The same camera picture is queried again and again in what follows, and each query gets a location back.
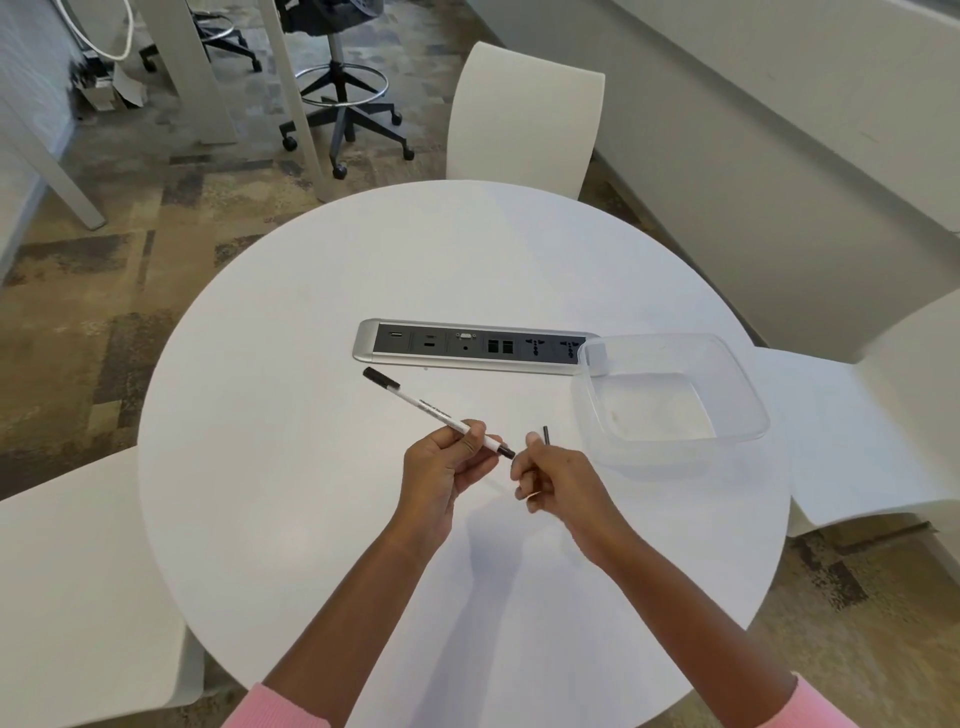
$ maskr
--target hand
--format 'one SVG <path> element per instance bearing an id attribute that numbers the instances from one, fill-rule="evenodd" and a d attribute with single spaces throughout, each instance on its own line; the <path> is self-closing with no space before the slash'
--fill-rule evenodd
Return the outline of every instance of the hand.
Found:
<path id="1" fill-rule="evenodd" d="M 519 481 L 517 500 L 526 498 L 530 513 L 543 510 L 563 521 L 580 550 L 601 569 L 612 548 L 623 539 L 636 538 L 582 452 L 545 445 L 530 432 L 527 449 L 514 460 L 510 478 Z"/>
<path id="2" fill-rule="evenodd" d="M 446 540 L 453 527 L 453 503 L 461 493 L 499 462 L 499 455 L 483 447 L 487 426 L 464 420 L 470 432 L 452 427 L 431 432 L 403 456 L 400 502 L 391 526 L 427 558 Z M 492 435 L 497 442 L 503 442 Z"/>

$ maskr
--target round white table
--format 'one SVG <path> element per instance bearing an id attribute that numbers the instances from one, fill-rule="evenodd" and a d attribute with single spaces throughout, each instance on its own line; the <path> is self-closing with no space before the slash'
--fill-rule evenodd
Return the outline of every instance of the round white table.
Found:
<path id="1" fill-rule="evenodd" d="M 591 331 L 709 331 L 753 345 L 712 289 L 641 231 L 563 197 L 419 182 L 319 207 L 205 289 L 156 366 L 139 483 L 157 563 L 187 623 L 240 682 L 262 679 L 396 505 L 404 450 L 437 426 L 361 376 L 368 318 Z M 581 446 L 570 378 L 380 367 L 516 449 L 549 425 Z M 612 582 L 509 464 L 457 501 L 350 726 L 632 728 L 689 685 Z M 787 464 L 771 431 L 709 477 L 599 469 L 648 541 L 737 622 L 769 589 Z"/>

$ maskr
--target power outlet strip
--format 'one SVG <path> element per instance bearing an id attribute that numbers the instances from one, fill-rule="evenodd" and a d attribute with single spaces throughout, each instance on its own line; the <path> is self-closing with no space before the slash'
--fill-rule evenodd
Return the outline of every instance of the power outlet strip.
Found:
<path id="1" fill-rule="evenodd" d="M 361 322 L 353 358 L 381 364 L 572 375 L 577 351 L 596 334 L 533 328 Z"/>

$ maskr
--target left hand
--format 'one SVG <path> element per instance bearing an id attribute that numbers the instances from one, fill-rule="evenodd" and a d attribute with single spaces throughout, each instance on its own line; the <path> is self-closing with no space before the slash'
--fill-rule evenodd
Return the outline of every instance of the left hand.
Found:
<path id="1" fill-rule="evenodd" d="M 442 427 L 410 446 L 403 457 L 400 502 L 391 527 L 412 539 L 427 558 L 450 534 L 457 496 L 489 474 L 499 461 L 499 455 L 483 447 L 487 426 L 476 420 L 464 422 L 470 425 L 466 435 Z"/>

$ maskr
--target pink sweater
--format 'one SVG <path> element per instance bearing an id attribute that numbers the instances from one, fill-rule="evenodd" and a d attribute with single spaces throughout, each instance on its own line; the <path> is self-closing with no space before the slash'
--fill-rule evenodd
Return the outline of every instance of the pink sweater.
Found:
<path id="1" fill-rule="evenodd" d="M 269 688 L 254 685 L 224 723 L 224 728 L 330 728 L 330 724 Z M 783 710 L 759 728 L 856 728 L 856 725 L 800 678 Z"/>

